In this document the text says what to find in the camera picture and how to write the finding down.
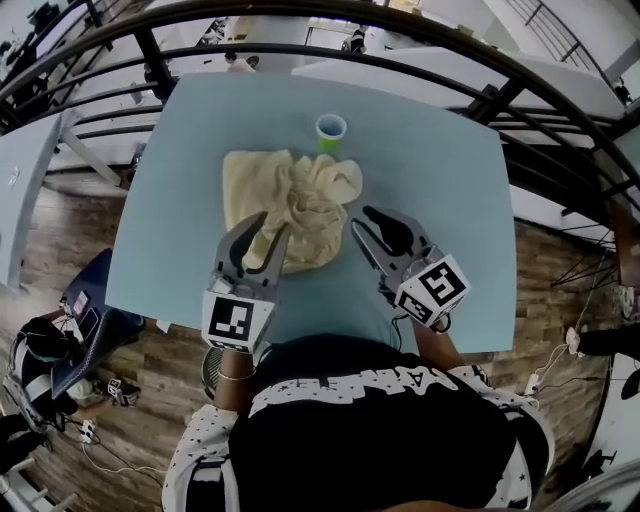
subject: table leg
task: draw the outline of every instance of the table leg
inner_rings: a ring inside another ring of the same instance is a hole
[[[87,146],[85,146],[78,137],[76,137],[69,130],[62,132],[60,140],[64,142],[71,150],[82,158],[89,166],[91,166],[100,176],[102,176],[109,183],[112,183],[116,187],[119,187],[122,178],[118,176],[111,168],[100,160]]]

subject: crumpled cloth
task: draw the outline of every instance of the crumpled cloth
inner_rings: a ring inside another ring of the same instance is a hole
[[[256,213],[267,211],[261,231],[244,258],[258,268],[278,229],[292,228],[283,273],[318,268],[336,257],[347,222],[347,204],[362,192],[362,171],[353,160],[329,155],[294,161],[287,150],[232,151],[222,168],[227,231]]]

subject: metal railing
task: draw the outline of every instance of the metal railing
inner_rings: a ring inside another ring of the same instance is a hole
[[[340,50],[305,46],[304,44],[233,43],[210,46],[194,46],[160,51],[152,29],[199,19],[215,19],[223,16],[290,16],[322,17],[348,20],[358,24],[379,27],[402,34],[425,44],[439,46],[472,59],[506,77],[506,83],[497,88],[488,84],[479,90],[452,78],[439,75],[416,66],[385,59],[382,56],[362,55]],[[42,91],[31,101],[50,98],[57,91],[72,89],[85,80],[105,77],[118,70],[145,64],[149,71],[148,81],[126,87],[107,90],[79,99],[65,98],[62,104],[50,106],[44,112],[25,116],[28,105],[13,110],[0,111],[0,117],[9,129],[41,119],[53,113],[86,104],[93,104],[140,91],[151,90],[164,104],[171,96],[176,78],[169,73],[166,62],[186,57],[237,53],[305,55],[326,59],[339,59],[390,70],[419,78],[469,98],[466,107],[451,110],[469,119],[487,125],[500,134],[504,143],[505,159],[509,180],[512,184],[533,191],[551,199],[571,211],[609,224],[605,203],[610,198],[624,197],[640,211],[640,205],[628,194],[628,188],[640,185],[640,175],[623,153],[606,135],[604,130],[615,120],[590,117],[574,105],[563,94],[548,84],[525,66],[505,56],[501,52],[466,36],[457,30],[431,20],[394,9],[375,6],[365,2],[340,0],[190,0],[177,4],[154,8],[130,18],[106,24],[86,34],[71,44],[64,45],[34,63],[0,90],[0,105],[11,105],[12,97],[33,80],[49,72],[55,66],[75,59],[84,52],[101,48],[120,38],[134,36],[142,55],[126,61],[119,61],[97,69],[87,70],[72,78],[66,78]],[[512,105],[523,91],[528,90],[541,98],[549,108],[523,108]],[[142,114],[162,112],[163,105],[138,106],[122,110],[98,112],[82,119],[78,124],[86,127],[91,123],[114,118],[127,118]],[[117,128],[97,129],[79,134],[82,139],[110,137],[125,133],[152,131],[154,123],[127,125]],[[510,132],[528,130],[539,132],[554,144],[559,145],[566,155],[562,159],[549,156],[544,147],[533,146],[516,138]],[[589,150],[575,147],[561,134],[586,135],[593,146],[604,151],[622,172],[624,183],[612,178],[600,168]],[[526,158],[517,158],[522,152]]]
[[[542,0],[505,1],[520,15],[525,26],[531,29],[555,60],[597,72],[613,90],[611,81],[589,50]]]

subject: paper cup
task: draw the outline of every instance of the paper cup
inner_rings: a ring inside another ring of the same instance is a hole
[[[320,151],[335,152],[340,149],[342,138],[347,133],[347,122],[336,114],[325,114],[316,121]]]

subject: table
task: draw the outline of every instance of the table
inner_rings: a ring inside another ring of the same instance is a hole
[[[276,74],[182,77],[156,125],[125,204],[106,302],[200,329],[202,295],[225,233],[221,168],[231,150],[317,152],[315,121],[349,125],[341,157],[363,169],[365,204],[418,218],[454,254],[473,289],[453,314],[459,350],[508,350],[515,323],[514,223],[498,135],[450,112],[352,85]],[[324,268],[283,276],[267,339],[333,332],[388,340],[398,314],[376,292],[348,229]],[[408,321],[400,322],[412,350]]]
[[[18,288],[38,191],[58,143],[61,114],[0,137],[0,283]]]

